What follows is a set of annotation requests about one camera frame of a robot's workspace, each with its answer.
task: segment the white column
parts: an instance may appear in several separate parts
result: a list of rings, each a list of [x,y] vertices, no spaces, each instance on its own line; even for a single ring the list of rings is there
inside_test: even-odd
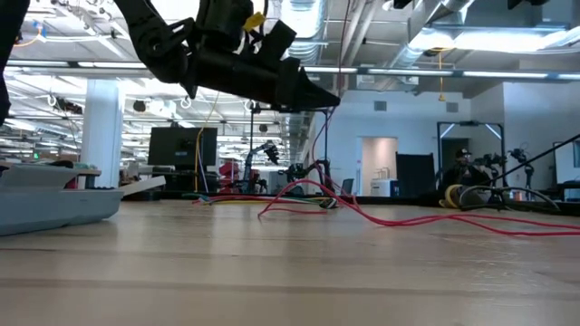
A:
[[[81,162],[97,166],[96,187],[117,187],[125,97],[115,80],[88,80]]]

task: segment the person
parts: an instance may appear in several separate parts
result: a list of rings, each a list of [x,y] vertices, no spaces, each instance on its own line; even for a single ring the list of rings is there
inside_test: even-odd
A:
[[[455,165],[443,174],[440,190],[452,185],[476,186],[488,185],[491,180],[483,166],[474,166],[470,162],[471,153],[460,149],[455,153]]]

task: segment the white wall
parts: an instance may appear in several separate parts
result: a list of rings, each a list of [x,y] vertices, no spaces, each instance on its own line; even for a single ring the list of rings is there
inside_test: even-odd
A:
[[[356,177],[358,138],[396,138],[402,154],[430,154],[437,159],[437,121],[470,120],[470,101],[460,93],[445,94],[447,101],[459,104],[459,113],[447,113],[439,94],[426,92],[414,96],[406,92],[348,91],[334,114],[328,131],[328,152],[333,180]],[[387,112],[375,112],[374,101],[387,101]],[[316,115],[316,127],[324,116]],[[455,128],[450,138],[469,138],[469,129]],[[324,136],[316,146],[318,158],[324,155]]]
[[[360,138],[362,143],[361,183],[363,196],[371,195],[371,181],[378,177],[379,169],[388,168],[388,178],[397,178],[397,139]]]
[[[574,144],[556,150],[556,175],[558,183],[579,180],[580,168],[574,166]]]
[[[504,88],[499,84],[471,99],[471,119],[479,122],[504,123]],[[491,125],[499,133],[499,128]],[[501,152],[501,140],[484,126],[473,127],[469,140],[472,158]]]
[[[507,150],[527,145],[529,157],[552,148],[553,143],[580,132],[580,91],[577,83],[544,84],[505,82],[504,105]],[[533,188],[553,186],[554,155],[532,163],[536,169]],[[517,165],[510,159],[507,168]],[[523,169],[510,175],[511,186],[524,186]]]

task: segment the desk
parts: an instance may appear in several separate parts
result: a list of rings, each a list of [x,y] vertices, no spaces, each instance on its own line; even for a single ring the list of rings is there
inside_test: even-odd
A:
[[[262,207],[121,203],[109,222],[0,237],[2,324],[532,326],[580,320],[580,237],[508,237],[451,221],[390,229],[345,209],[328,216],[273,212],[260,223]],[[389,219],[445,212],[363,209]],[[507,215],[580,225],[577,218]]]
[[[26,163],[12,163],[0,161],[0,167],[10,168],[14,164],[26,164]],[[89,168],[76,168],[75,171],[79,172],[79,177],[85,177],[84,188],[94,187],[94,179],[101,175],[100,170],[89,169]]]

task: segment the cap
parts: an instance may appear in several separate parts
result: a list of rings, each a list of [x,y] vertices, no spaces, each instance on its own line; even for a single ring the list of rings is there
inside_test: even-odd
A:
[[[455,153],[455,158],[463,158],[466,155],[471,155],[471,153],[466,149],[460,149]]]

